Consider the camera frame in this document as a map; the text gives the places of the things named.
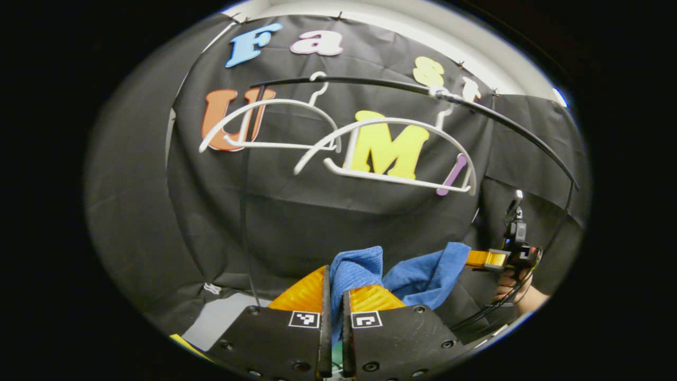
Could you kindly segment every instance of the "human hand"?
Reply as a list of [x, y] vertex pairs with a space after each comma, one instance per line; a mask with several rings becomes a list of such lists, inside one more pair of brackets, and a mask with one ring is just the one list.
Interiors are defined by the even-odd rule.
[[[524, 268], [520, 274], [519, 274], [519, 279], [522, 281], [524, 280], [524, 277], [527, 276], [528, 269]], [[504, 273], [501, 274], [501, 277], [498, 279], [498, 287], [496, 288], [496, 295], [494, 296], [494, 301], [499, 301], [503, 299], [508, 293], [510, 293], [515, 285], [517, 284], [517, 281], [514, 280], [512, 277], [515, 275], [515, 270], [506, 270]], [[520, 287], [519, 291], [515, 295], [515, 300], [519, 302], [522, 297], [524, 296], [524, 293], [529, 289], [529, 286], [531, 285], [531, 278], [529, 277], [524, 285]]]

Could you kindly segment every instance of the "gray floor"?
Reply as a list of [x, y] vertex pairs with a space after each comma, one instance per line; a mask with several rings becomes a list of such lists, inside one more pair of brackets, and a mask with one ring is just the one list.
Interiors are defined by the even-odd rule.
[[[267, 307], [271, 300], [259, 298], [261, 306]], [[218, 299], [204, 305], [200, 316], [182, 338], [193, 346], [207, 351], [225, 333], [247, 306], [256, 305], [249, 295], [234, 294], [229, 298]]]

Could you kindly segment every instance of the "white wall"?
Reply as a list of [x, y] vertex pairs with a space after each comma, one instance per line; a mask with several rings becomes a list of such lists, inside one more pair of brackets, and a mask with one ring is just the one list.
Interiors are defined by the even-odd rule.
[[248, 0], [223, 13], [243, 21], [289, 14], [319, 14], [376, 25], [445, 54], [501, 94], [554, 99], [552, 83], [522, 53], [487, 29], [425, 0]]

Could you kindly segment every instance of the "foam letter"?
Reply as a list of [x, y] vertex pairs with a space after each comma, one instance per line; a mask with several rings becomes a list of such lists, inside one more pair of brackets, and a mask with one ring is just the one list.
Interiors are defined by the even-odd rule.
[[467, 100], [468, 102], [474, 102], [475, 97], [482, 98], [482, 94], [480, 94], [478, 90], [479, 87], [477, 86], [477, 82], [468, 77], [463, 77], [463, 80], [465, 81], [465, 85], [463, 85], [463, 92], [461, 93], [463, 99]]
[[230, 40], [230, 42], [233, 43], [233, 55], [230, 60], [225, 63], [225, 67], [229, 68], [235, 66], [261, 54], [260, 50], [254, 49], [254, 45], [258, 45], [259, 47], [266, 46], [270, 42], [270, 32], [275, 32], [280, 29], [282, 29], [282, 24], [276, 22], [275, 24], [262, 26], [251, 32], [234, 37]]
[[[383, 118], [383, 115], [365, 110], [355, 114], [358, 121], [375, 118]], [[423, 143], [429, 137], [430, 133], [425, 128], [408, 125], [393, 141], [387, 123], [366, 125], [359, 130], [350, 169], [369, 172], [367, 160], [371, 153], [375, 174], [383, 174], [390, 164], [397, 160], [393, 169], [388, 171], [388, 175], [415, 180], [414, 170], [418, 156]]]
[[[244, 93], [244, 98], [247, 99], [247, 103], [250, 104], [256, 101], [258, 95], [259, 88], [250, 89]], [[204, 119], [202, 120], [202, 139], [207, 136], [216, 123], [224, 118], [225, 113], [228, 111], [228, 104], [230, 101], [237, 98], [237, 96], [238, 92], [231, 89], [216, 90], [207, 94], [207, 108], [204, 112]], [[268, 100], [272, 98], [275, 98], [275, 92], [273, 90], [266, 89], [263, 93], [262, 100]], [[254, 123], [254, 131], [252, 131], [252, 141], [256, 139], [257, 135], [259, 134], [259, 127], [261, 125], [261, 118], [263, 117], [264, 109], [265, 106], [259, 107], [256, 122]], [[245, 134], [249, 130], [249, 122], [253, 111], [254, 110], [249, 110], [244, 114], [244, 118], [246, 119], [244, 123], [246, 123], [247, 126], [244, 130]], [[212, 141], [209, 142], [209, 148], [213, 148], [218, 151], [239, 151], [244, 148], [228, 144], [228, 142], [223, 139], [223, 137], [226, 135], [228, 135], [234, 141], [237, 141], [240, 138], [239, 131], [236, 134], [229, 134], [221, 129], [219, 132], [217, 132]]]
[[444, 74], [444, 68], [438, 62], [431, 60], [428, 57], [418, 57], [414, 63], [414, 79], [416, 82], [422, 83], [426, 86], [442, 86], [444, 78], [440, 74]]
[[302, 40], [297, 41], [289, 49], [298, 54], [317, 53], [323, 56], [335, 56], [343, 52], [340, 33], [332, 31], [312, 31], [299, 36]]

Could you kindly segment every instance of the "letter m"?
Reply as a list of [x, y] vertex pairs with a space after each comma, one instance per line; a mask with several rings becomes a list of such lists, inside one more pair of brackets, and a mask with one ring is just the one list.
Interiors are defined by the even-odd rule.
[[[374, 111], [358, 111], [355, 119], [383, 118], [383, 115]], [[416, 179], [414, 170], [420, 155], [423, 143], [428, 140], [430, 133], [423, 127], [408, 125], [393, 141], [387, 123], [366, 125], [359, 129], [355, 150], [350, 162], [350, 169], [370, 172], [368, 158], [371, 154], [375, 174], [384, 174], [393, 162], [393, 169], [388, 176]]]

